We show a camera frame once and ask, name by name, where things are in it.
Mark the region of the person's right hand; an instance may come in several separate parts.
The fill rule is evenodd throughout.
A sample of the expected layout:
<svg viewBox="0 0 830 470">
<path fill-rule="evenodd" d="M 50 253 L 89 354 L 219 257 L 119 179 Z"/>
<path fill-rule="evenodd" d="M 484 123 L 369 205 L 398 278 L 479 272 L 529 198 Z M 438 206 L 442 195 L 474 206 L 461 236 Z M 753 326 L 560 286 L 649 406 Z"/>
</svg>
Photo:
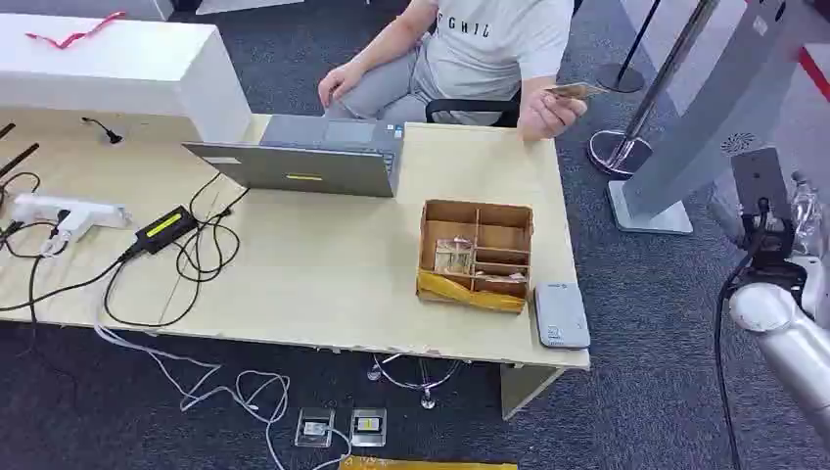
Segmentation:
<svg viewBox="0 0 830 470">
<path fill-rule="evenodd" d="M 318 83 L 318 98 L 325 109 L 359 83 L 366 69 L 349 61 L 331 69 Z"/>
</svg>

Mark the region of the person's left hand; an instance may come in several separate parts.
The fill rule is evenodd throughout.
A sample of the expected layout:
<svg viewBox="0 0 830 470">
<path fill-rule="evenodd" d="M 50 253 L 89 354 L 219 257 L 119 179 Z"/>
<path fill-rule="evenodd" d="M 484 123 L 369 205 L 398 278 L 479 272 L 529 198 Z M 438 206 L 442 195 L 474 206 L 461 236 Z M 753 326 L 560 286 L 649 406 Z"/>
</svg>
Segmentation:
<svg viewBox="0 0 830 470">
<path fill-rule="evenodd" d="M 517 129 L 526 141 L 552 139 L 568 130 L 587 112 L 587 104 L 545 89 L 522 92 Z"/>
</svg>

